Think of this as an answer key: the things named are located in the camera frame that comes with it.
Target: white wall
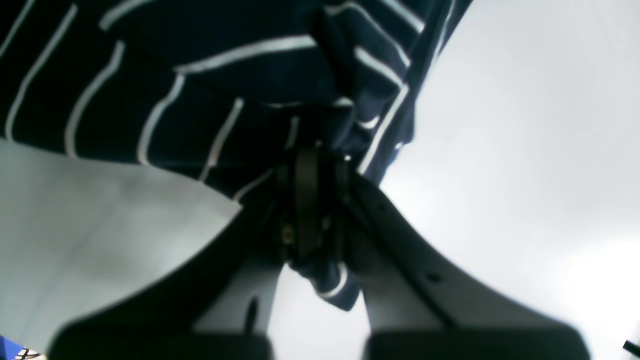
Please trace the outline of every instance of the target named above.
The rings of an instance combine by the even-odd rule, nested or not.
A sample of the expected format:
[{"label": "white wall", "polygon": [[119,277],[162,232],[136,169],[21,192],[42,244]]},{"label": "white wall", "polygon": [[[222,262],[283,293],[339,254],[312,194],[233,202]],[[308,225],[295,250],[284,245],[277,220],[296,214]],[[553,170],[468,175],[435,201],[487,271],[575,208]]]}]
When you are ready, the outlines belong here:
[{"label": "white wall", "polygon": [[640,318],[639,99],[637,1],[480,0],[382,187],[460,267],[613,359]]},{"label": "white wall", "polygon": [[[637,1],[476,0],[382,188],[462,269],[574,324],[593,359],[627,360],[640,319],[638,287],[623,286],[640,273],[638,99]],[[0,190],[0,333],[35,349],[169,272],[238,210],[176,175],[5,142]],[[279,359],[355,359],[362,299],[343,313],[295,273],[282,280]]]}]

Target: navy blue fabric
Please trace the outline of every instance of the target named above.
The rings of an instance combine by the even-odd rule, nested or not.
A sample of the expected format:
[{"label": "navy blue fabric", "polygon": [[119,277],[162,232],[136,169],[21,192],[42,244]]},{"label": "navy blue fabric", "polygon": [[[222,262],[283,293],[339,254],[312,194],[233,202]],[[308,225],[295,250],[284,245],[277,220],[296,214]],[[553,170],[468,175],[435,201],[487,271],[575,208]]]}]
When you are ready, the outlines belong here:
[{"label": "navy blue fabric", "polygon": [[[471,2],[389,1],[3,0],[0,136],[163,168],[241,204],[272,191],[284,151],[318,140],[379,184]],[[337,285],[331,259],[307,261],[296,269],[318,292]],[[327,301],[350,307],[352,275],[345,289]]]}]

